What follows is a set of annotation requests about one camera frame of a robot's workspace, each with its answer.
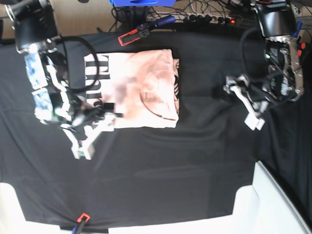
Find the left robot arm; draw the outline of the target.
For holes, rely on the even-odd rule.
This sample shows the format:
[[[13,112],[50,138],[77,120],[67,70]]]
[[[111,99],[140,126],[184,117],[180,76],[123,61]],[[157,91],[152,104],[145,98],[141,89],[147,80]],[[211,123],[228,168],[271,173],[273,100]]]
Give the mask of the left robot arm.
[[[227,76],[223,90],[234,94],[244,104],[248,114],[244,123],[251,130],[261,130],[264,114],[272,107],[297,101],[304,94],[303,70],[298,54],[297,38],[301,29],[289,0],[252,0],[258,26],[248,29],[240,39],[239,49],[244,73]],[[265,41],[264,56],[268,73],[255,78],[248,72],[244,41],[260,31]]]

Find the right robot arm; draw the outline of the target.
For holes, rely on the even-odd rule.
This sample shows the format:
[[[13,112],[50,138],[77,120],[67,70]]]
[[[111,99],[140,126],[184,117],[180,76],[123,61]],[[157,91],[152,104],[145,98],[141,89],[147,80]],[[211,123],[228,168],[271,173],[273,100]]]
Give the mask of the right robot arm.
[[[98,81],[100,62],[94,48],[83,38],[58,34],[47,0],[11,1],[5,10],[15,31],[16,50],[24,56],[35,117],[45,125],[58,125],[70,139],[74,157],[90,160],[95,152],[94,141],[104,130],[113,130],[119,114],[113,103],[87,103],[81,93],[91,90],[92,84],[79,89],[70,86],[67,55],[58,51],[57,43],[82,43],[94,57],[94,81]]]

